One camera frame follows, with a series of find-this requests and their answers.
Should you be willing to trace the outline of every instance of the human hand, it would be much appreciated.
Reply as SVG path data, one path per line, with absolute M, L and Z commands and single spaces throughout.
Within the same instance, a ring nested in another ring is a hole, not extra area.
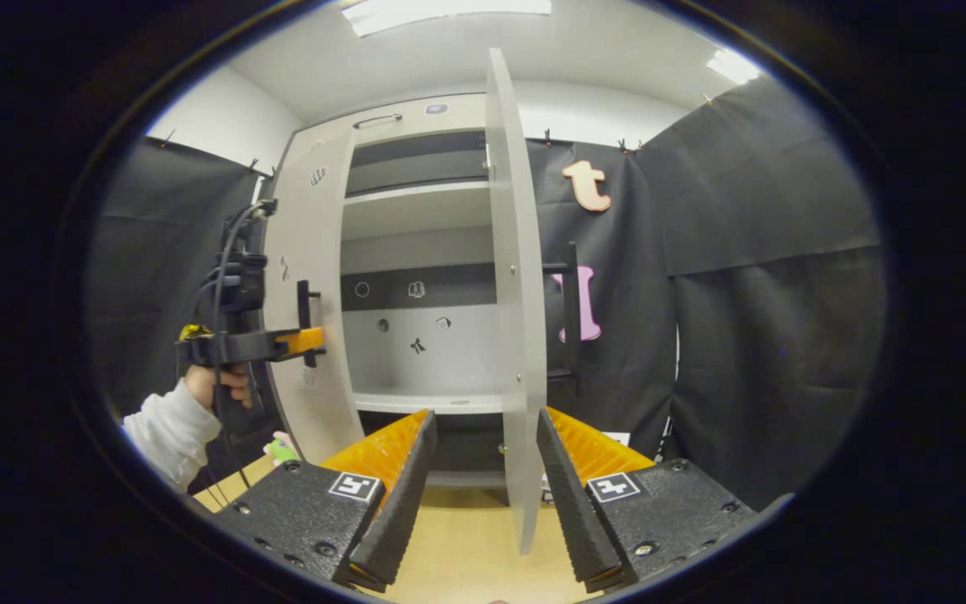
M 241 401 L 245 409 L 252 409 L 252 393 L 248 390 L 248 376 L 245 371 L 245 364 L 238 363 L 230 366 L 230 371 L 222 371 L 220 378 L 223 386 L 230 387 L 230 397 L 233 400 Z M 196 402 L 204 409 L 211 410 L 211 405 L 215 402 L 215 370 L 210 367 L 189 367 L 184 375 L 184 386 L 189 389 Z

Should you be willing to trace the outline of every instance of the black cable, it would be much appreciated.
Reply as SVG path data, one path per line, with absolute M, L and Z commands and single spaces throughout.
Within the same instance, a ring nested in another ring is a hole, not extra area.
M 230 228 L 230 236 L 226 238 L 226 245 L 222 248 L 222 257 L 219 259 L 218 274 L 215 279 L 215 299 L 212 302 L 215 313 L 211 316 L 211 333 L 215 334 L 215 351 L 211 355 L 211 364 L 215 366 L 215 392 L 212 393 L 212 397 L 214 397 L 215 402 L 215 413 L 218 413 L 219 418 L 225 417 L 222 413 L 223 409 L 218 397 L 219 389 L 222 387 L 222 363 L 220 360 L 223 357 L 222 347 L 225 345 L 223 344 L 225 340 L 222 339 L 222 333 L 220 331 L 221 325 L 219 325 L 219 319 L 221 318 L 219 307 L 222 301 L 222 279 L 226 277 L 226 264 L 229 263 L 230 251 L 233 249 L 233 243 L 237 239 L 237 231 L 241 230 L 245 219 L 256 209 L 255 206 L 248 206 L 234 220 L 233 226 Z M 230 459 L 237 462 L 237 474 L 241 475 L 241 480 L 245 482 L 245 488 L 252 488 L 252 484 L 250 484 L 248 478 L 245 478 L 245 464 L 241 462 L 241 458 L 233 450 L 233 445 L 230 443 L 230 432 L 224 425 L 222 427 L 222 443 L 226 445 L 226 452 L 230 455 Z

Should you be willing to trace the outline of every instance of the cabinet door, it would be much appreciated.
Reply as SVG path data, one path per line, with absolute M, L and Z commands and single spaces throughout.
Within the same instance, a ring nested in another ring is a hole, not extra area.
M 547 405 L 547 343 L 536 195 L 513 83 L 498 49 L 491 49 L 486 95 L 506 489 L 526 554 L 542 496 L 536 424 Z
M 265 329 L 299 326 L 300 279 L 321 294 L 311 299 L 311 325 L 325 332 L 326 353 L 315 357 L 317 367 L 306 367 L 303 358 L 269 367 L 285 428 L 311 463 L 364 437 L 341 326 L 341 211 L 354 145 L 356 133 L 345 128 L 319 146 L 288 149 L 273 192 L 278 211 L 267 221 L 263 242 Z

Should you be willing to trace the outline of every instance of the white cabinet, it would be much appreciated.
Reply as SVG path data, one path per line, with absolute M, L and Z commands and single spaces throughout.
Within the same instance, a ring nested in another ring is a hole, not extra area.
M 295 283 L 307 279 L 326 336 L 317 367 L 272 365 L 299 449 L 320 462 L 359 440 L 357 410 L 501 414 L 503 479 L 527 553 L 547 393 L 543 275 L 500 51 L 485 95 L 396 103 L 295 133 L 273 196 L 265 326 L 298 324 Z

